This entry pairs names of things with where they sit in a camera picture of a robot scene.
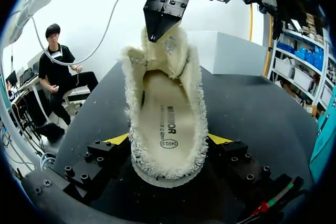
hand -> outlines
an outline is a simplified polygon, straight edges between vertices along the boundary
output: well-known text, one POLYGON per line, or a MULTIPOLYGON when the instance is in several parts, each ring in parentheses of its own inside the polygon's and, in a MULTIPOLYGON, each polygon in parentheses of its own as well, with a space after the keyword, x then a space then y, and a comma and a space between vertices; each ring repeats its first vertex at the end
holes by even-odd
POLYGON ((82 67, 82 66, 77 66, 77 68, 76 68, 76 72, 77 72, 77 73, 81 73, 82 70, 83 70, 83 67, 82 67))
POLYGON ((53 94, 57 93, 58 89, 56 89, 56 86, 57 85, 52 85, 52 86, 49 87, 49 90, 50 90, 51 93, 53 93, 53 94))

black hair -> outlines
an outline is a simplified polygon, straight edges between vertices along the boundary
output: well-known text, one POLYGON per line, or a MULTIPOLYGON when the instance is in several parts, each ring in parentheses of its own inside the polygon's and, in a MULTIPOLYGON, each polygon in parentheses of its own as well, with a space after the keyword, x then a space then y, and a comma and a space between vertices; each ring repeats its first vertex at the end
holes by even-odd
POLYGON ((46 38, 49 38, 52 34, 59 34, 61 32, 61 28, 57 24, 52 24, 48 26, 46 30, 46 38))

computer monitor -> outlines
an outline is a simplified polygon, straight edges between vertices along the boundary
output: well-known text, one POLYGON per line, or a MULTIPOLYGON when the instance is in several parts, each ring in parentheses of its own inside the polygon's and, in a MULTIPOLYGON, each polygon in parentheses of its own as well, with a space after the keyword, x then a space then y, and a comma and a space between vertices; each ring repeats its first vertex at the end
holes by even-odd
POLYGON ((39 61, 33 64, 33 75, 34 76, 38 75, 38 64, 39 64, 39 61))
POLYGON ((23 74, 21 74, 19 81, 20 81, 19 85, 21 87, 24 84, 23 83, 23 74))
POLYGON ((6 84, 7 84, 8 81, 11 83, 12 87, 15 86, 15 84, 17 83, 17 78, 16 78, 16 73, 15 73, 15 71, 13 71, 13 72, 7 77, 7 79, 6 79, 6 84))

black pants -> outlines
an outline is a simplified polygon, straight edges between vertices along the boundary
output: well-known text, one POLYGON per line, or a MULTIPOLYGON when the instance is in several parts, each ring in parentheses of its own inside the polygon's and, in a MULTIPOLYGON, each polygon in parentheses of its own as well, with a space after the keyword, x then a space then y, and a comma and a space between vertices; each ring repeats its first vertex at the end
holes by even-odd
POLYGON ((57 93, 50 94, 50 107, 52 111, 62 118, 67 125, 70 124, 70 115, 62 106, 63 95, 71 89, 88 86, 90 92, 97 86, 98 81, 93 72, 79 73, 71 76, 59 84, 57 93))

black t-shirt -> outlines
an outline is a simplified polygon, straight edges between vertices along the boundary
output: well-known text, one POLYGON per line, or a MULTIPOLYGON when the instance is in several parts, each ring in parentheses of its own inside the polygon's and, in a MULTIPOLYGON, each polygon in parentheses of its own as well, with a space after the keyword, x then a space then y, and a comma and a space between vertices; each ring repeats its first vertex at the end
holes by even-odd
MULTIPOLYGON (((64 45, 58 44, 57 51, 51 51, 48 48, 50 55, 61 62, 73 63, 75 61, 74 56, 70 52, 69 48, 64 45)), ((60 65, 56 62, 52 62, 45 53, 41 55, 39 67, 38 67, 38 77, 45 79, 48 77, 50 85, 59 85, 71 76, 68 66, 60 65)))

